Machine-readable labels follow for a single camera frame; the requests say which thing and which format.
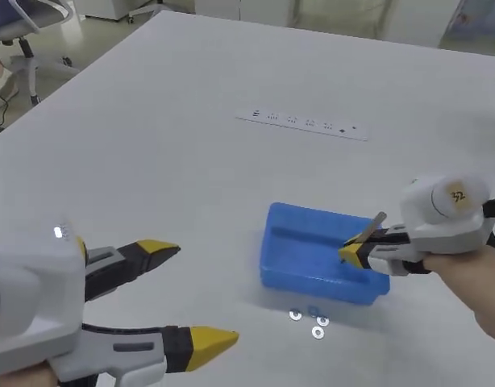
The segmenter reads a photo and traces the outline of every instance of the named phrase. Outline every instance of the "metal washer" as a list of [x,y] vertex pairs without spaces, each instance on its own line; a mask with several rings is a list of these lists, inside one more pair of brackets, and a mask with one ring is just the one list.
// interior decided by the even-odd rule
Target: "metal washer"
[[297,310],[297,309],[291,309],[291,310],[289,311],[289,317],[290,317],[290,319],[291,319],[291,320],[293,320],[293,321],[299,321],[299,320],[301,320],[301,319],[302,319],[303,314],[302,314],[302,312],[300,312],[300,311],[299,311],[299,310]]
[[312,336],[315,339],[320,340],[323,337],[325,337],[325,331],[321,327],[313,327],[312,328]]
[[330,324],[330,319],[326,316],[318,316],[316,321],[320,327],[328,327],[328,324]]

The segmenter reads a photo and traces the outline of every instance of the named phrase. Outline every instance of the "number sticker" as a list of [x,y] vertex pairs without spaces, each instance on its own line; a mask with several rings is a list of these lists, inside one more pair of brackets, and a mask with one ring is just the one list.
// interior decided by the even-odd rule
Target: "number sticker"
[[454,202],[455,209],[464,211],[472,207],[472,202],[466,194],[464,185],[461,181],[454,181],[447,186],[447,193]]

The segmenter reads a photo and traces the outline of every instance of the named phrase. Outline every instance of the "human hand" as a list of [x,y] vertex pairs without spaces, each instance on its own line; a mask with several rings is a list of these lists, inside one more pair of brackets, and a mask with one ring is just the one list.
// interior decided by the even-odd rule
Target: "human hand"
[[56,387],[57,377],[47,363],[0,377],[0,387]]
[[482,330],[495,339],[495,248],[458,256],[428,256],[423,265],[438,273],[468,308]]

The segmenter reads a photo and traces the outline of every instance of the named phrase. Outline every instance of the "washer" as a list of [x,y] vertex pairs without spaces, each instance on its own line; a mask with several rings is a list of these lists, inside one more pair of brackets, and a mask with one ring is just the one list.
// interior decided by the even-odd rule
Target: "washer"
[[313,327],[312,328],[312,336],[315,339],[320,340],[323,337],[325,337],[325,331],[321,327]]
[[291,309],[291,310],[289,311],[289,317],[290,317],[290,319],[291,319],[291,320],[293,320],[293,321],[299,321],[299,320],[301,320],[301,319],[302,319],[303,314],[302,314],[302,312],[300,312],[300,311],[299,311],[299,310],[297,310],[297,309]]
[[316,318],[321,315],[319,308],[317,306],[310,305],[308,308],[309,315]]
[[328,327],[328,324],[330,324],[330,319],[326,316],[318,316],[316,321],[320,327]]

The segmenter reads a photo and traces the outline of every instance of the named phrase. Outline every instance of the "white wall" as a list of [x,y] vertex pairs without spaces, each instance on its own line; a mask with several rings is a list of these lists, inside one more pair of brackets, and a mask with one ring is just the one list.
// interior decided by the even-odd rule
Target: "white wall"
[[460,0],[396,0],[384,40],[438,47]]

